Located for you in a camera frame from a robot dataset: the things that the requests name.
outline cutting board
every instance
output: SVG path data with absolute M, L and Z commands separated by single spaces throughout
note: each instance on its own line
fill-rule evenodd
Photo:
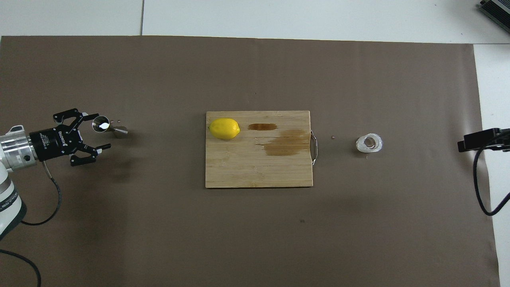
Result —
M 207 129 L 235 119 L 241 132 L 217 139 Z M 313 186 L 309 111 L 206 113 L 206 188 Z

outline brown stain on cutting board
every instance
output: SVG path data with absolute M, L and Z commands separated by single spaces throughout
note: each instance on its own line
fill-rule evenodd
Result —
M 248 126 L 248 130 L 256 131 L 273 131 L 277 128 L 278 126 L 276 124 L 251 124 Z
M 257 144 L 263 146 L 266 155 L 285 156 L 295 155 L 301 151 L 310 150 L 310 131 L 287 130 L 280 133 L 280 136 L 269 143 Z

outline brown paper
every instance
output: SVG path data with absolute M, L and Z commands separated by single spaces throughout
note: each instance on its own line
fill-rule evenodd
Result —
M 4 132 L 74 107 L 130 131 L 83 124 L 86 144 L 112 148 L 48 161 L 61 210 L 0 242 L 43 286 L 499 286 L 473 154 L 456 150 L 481 130 L 470 44 L 2 37 L 0 97 Z M 314 187 L 205 189 L 209 110 L 309 110 Z M 383 149 L 362 154 L 370 132 Z M 11 176 L 25 220 L 51 214 L 41 165 Z M 35 285 L 26 263 L 0 262 L 0 285 Z

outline white surface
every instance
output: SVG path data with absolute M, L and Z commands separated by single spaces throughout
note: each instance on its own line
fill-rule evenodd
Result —
M 142 0 L 1 0 L 0 36 L 140 35 Z
M 475 45 L 476 73 L 484 129 L 510 128 L 510 44 Z M 510 192 L 510 152 L 485 152 L 494 209 Z M 502 287 L 510 286 L 510 203 L 493 216 Z
M 143 35 L 509 43 L 478 0 L 145 0 Z
M 509 43 L 510 34 L 476 11 L 477 3 L 145 0 L 143 34 Z M 0 0 L 0 35 L 139 35 L 141 8 L 142 0 Z M 510 128 L 509 59 L 510 45 L 475 45 L 484 128 Z M 509 158 L 487 152 L 493 208 L 510 191 Z M 510 206 L 493 222 L 501 286 L 510 287 Z

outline lemon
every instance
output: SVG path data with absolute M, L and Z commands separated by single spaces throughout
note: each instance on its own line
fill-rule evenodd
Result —
M 217 118 L 210 125 L 211 133 L 220 139 L 233 139 L 241 131 L 237 122 L 231 118 Z

